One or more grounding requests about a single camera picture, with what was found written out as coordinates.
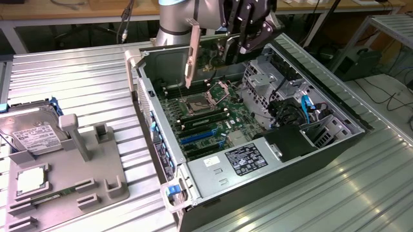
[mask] connector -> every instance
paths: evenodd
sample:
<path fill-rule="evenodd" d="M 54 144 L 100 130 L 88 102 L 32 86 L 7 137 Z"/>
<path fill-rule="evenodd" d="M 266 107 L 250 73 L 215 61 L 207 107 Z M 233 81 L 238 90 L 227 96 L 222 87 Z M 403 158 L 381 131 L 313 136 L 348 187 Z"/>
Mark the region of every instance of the connector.
<path fill-rule="evenodd" d="M 122 34 L 122 43 L 125 43 L 125 41 L 127 40 L 127 36 L 129 36 L 129 30 L 125 29 Z"/>

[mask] wooden table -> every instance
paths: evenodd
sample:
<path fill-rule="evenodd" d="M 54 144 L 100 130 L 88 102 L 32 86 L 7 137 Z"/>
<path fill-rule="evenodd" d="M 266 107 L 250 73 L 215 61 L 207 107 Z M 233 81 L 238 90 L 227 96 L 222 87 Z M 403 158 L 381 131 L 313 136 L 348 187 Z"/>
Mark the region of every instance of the wooden table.
<path fill-rule="evenodd" d="M 79 2 L 79 0 L 66 0 L 70 2 Z M 134 8 L 131 21 L 146 21 L 159 19 L 159 4 L 158 0 L 137 0 L 138 7 Z M 329 9 L 332 8 L 334 0 L 328 4 L 320 4 L 316 13 L 320 13 L 318 20 L 310 32 L 305 46 L 309 45 L 316 32 L 325 20 Z M 404 2 L 400 0 L 391 0 L 393 4 L 392 14 L 395 14 Z M 309 3 L 292 2 L 290 4 L 278 0 L 278 15 L 309 14 L 314 11 L 316 5 Z M 381 11 L 382 5 L 361 6 L 352 0 L 341 0 L 336 12 L 354 12 L 354 11 Z M 27 49 L 16 27 L 24 26 L 47 26 L 64 24 L 86 24 L 86 23 L 108 23 L 121 22 L 122 9 L 92 11 L 88 5 L 79 6 L 79 10 L 72 10 L 64 6 L 58 6 L 50 0 L 26 0 L 24 4 L 3 5 L 0 4 L 0 29 L 7 37 L 7 40 L 16 52 L 16 54 L 27 53 Z"/>

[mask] chip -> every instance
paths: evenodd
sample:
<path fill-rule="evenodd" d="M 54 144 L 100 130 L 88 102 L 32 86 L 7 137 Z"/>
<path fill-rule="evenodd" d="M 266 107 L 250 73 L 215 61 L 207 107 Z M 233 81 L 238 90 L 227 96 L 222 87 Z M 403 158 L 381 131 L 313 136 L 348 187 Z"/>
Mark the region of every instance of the chip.
<path fill-rule="evenodd" d="M 209 102 L 203 96 L 197 96 L 187 99 L 187 108 L 194 112 L 210 109 Z"/>

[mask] white sticker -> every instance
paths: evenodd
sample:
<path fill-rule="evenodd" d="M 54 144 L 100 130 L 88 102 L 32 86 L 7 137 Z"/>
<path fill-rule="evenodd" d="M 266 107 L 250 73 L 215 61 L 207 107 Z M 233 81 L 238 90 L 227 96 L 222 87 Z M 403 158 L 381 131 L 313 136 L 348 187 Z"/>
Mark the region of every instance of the white sticker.
<path fill-rule="evenodd" d="M 51 125 L 14 132 L 14 136 L 30 152 L 60 145 L 60 140 Z"/>
<path fill-rule="evenodd" d="M 206 167 L 213 166 L 214 164 L 219 163 L 218 156 L 205 159 L 205 163 L 206 163 Z"/>

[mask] workbench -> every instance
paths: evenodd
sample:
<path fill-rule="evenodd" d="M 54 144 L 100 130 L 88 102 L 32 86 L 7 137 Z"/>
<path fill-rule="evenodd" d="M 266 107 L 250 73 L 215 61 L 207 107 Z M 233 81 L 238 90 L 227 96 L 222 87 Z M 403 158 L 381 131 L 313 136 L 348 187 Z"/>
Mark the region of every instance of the workbench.
<path fill-rule="evenodd" d="M 198 232 L 227 231 L 412 231 L 412 138 L 354 93 L 285 35 L 278 43 L 373 131 L 321 169 L 249 204 Z M 80 132 L 113 126 L 131 196 L 125 201 L 47 231 L 174 232 L 159 181 L 129 93 L 125 51 L 151 46 L 131 43 L 16 55 L 7 63 L 4 88 L 10 104 L 54 95 L 66 114 L 79 116 Z M 0 230 L 4 226 L 8 145 L 0 147 Z"/>
<path fill-rule="evenodd" d="M 137 0 L 138 7 L 134 8 L 131 21 L 146 21 L 159 19 L 159 4 L 158 0 Z M 332 8 L 334 0 L 326 4 L 320 4 L 316 13 L 321 14 L 316 22 L 314 28 L 306 39 L 304 46 L 308 46 L 314 38 L 316 32 L 322 25 L 328 11 Z M 391 14 L 396 14 L 404 6 L 400 0 L 391 0 L 393 10 Z M 309 3 L 286 2 L 278 0 L 278 15 L 310 14 L 314 11 L 316 5 Z M 16 54 L 28 53 L 16 27 L 26 26 L 47 26 L 84 23 L 108 23 L 121 22 L 121 14 L 123 10 L 92 11 L 88 5 L 79 6 L 75 11 L 67 7 L 52 4 L 48 0 L 27 0 L 24 4 L 2 5 L 0 4 L 0 29 L 7 37 L 7 40 Z M 381 4 L 361 6 L 352 0 L 342 0 L 334 12 L 361 12 L 361 11 L 382 11 Z"/>

